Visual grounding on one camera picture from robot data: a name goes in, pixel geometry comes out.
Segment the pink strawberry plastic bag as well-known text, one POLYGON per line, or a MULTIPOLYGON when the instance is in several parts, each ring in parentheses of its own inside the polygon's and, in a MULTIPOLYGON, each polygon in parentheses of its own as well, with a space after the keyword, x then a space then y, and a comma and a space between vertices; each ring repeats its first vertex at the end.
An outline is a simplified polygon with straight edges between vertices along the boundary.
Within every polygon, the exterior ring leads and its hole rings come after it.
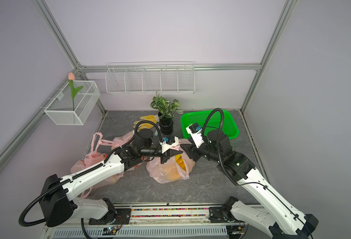
POLYGON ((185 152, 181 154, 181 156, 185 161, 185 164, 187 165, 187 175, 178 174, 175 156, 171 157, 164 164, 161 164, 161 160, 159 157, 155 157, 153 160, 147 162, 146 169, 149 172, 149 175, 160 184, 171 183, 178 180, 188 180, 195 166, 195 162, 188 158, 185 152))

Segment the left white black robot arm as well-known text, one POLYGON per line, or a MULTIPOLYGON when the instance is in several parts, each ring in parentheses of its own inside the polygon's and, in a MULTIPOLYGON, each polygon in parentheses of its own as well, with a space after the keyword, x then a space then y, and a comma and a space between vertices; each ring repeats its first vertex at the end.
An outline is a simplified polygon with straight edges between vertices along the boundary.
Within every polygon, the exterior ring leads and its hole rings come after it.
POLYGON ((162 135, 155 123, 152 126, 158 133, 157 138, 154 138, 152 130, 139 128, 149 123, 148 120, 138 122, 134 131, 120 143, 100 141, 100 145, 110 145, 112 150, 94 165, 61 178, 56 174, 48 177, 41 194, 22 211, 19 225, 31 227, 44 223, 47 227, 56 227, 69 219, 89 219, 91 225, 123 224, 122 217, 109 199, 92 200, 81 194, 146 159, 165 163, 182 154, 177 149, 180 143, 178 137, 162 135))

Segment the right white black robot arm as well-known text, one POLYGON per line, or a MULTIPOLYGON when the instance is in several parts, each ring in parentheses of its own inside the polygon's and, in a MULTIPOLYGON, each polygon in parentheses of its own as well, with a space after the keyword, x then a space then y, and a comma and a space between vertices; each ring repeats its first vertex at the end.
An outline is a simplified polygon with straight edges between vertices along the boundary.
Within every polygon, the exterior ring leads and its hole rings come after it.
POLYGON ((181 148, 193 161, 204 157, 217 162, 218 169, 235 185, 247 190, 265 209, 250 207, 230 197, 221 211, 228 221, 247 223, 272 239, 311 239, 318 226, 313 214, 305 214, 289 203, 261 174, 244 154, 233 150, 223 131, 225 113, 217 108, 209 112, 203 123, 182 123, 191 144, 181 148))

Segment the pale yellow banana bunch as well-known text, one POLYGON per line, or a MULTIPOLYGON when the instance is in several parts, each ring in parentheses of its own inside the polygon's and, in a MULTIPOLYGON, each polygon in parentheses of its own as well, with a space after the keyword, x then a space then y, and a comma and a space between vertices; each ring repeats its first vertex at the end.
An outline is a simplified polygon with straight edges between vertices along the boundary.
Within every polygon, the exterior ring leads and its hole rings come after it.
POLYGON ((187 175, 188 173, 187 165, 185 164, 185 161, 183 160, 181 155, 175 156, 175 162, 177 164, 176 168, 177 168, 178 174, 187 175))

